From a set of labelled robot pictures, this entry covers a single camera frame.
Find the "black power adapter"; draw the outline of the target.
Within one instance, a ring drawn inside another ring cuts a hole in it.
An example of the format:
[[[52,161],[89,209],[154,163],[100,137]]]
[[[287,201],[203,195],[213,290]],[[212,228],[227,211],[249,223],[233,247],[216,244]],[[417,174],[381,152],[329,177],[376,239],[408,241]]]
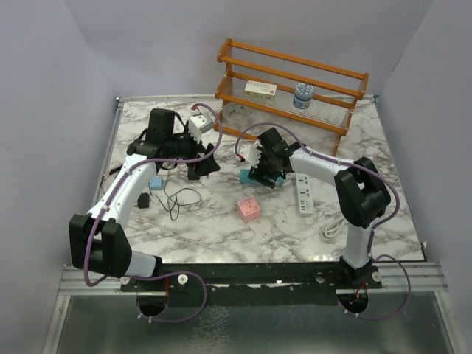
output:
[[[198,172],[193,167],[187,168],[187,178],[189,181],[197,181],[200,179]]]

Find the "teal power strip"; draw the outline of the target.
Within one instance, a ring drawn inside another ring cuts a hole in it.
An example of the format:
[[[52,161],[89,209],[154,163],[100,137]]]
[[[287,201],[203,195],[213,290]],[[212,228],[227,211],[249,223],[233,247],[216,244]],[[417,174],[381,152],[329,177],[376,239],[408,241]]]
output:
[[[251,174],[248,169],[241,169],[239,174],[239,181],[241,184],[248,185],[262,185],[264,187],[281,187],[284,184],[285,179],[278,177],[276,180],[271,180],[263,177],[256,177]]]

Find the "pink cube socket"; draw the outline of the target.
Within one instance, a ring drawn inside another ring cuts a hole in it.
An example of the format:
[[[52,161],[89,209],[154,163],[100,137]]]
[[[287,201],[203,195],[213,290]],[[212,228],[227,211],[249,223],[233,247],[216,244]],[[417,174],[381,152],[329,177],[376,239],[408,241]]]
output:
[[[254,196],[249,196],[237,202],[237,209],[244,223],[249,223],[258,219],[261,215],[261,208]]]

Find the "light blue charger plug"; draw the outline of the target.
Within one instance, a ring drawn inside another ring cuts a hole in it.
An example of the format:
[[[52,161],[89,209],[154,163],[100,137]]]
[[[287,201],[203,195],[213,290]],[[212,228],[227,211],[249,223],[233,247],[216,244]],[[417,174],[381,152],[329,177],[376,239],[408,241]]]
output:
[[[156,176],[149,181],[150,191],[162,190],[164,187],[164,180],[161,176]]]

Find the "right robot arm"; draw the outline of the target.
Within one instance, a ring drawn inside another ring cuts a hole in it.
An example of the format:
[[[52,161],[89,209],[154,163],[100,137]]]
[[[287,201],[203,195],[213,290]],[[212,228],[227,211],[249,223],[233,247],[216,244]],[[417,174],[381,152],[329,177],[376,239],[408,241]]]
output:
[[[288,144],[276,128],[257,137],[250,147],[237,152],[251,165],[249,178],[273,188],[278,178],[301,173],[335,187],[339,206],[347,221],[347,242],[339,269],[340,283],[356,288],[366,277],[375,222],[391,202],[387,181],[378,174],[371,159],[339,159],[317,152],[300,141]]]

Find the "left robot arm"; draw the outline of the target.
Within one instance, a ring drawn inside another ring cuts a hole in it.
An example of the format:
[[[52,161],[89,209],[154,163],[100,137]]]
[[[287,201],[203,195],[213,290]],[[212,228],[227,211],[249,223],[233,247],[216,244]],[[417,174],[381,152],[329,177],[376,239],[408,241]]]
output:
[[[220,121],[219,116],[215,111],[205,115],[201,108],[200,103],[192,106],[194,113],[181,133],[174,131],[175,121],[181,119],[177,112],[152,109],[148,127],[127,147],[110,188],[86,214],[74,215],[69,221],[72,265],[84,271],[88,286],[95,284],[89,272],[103,278],[135,277],[147,291],[161,286],[162,259],[134,251],[124,229],[139,195],[163,167],[184,164],[191,181],[219,171],[214,157],[219,145],[202,142],[203,134]]]

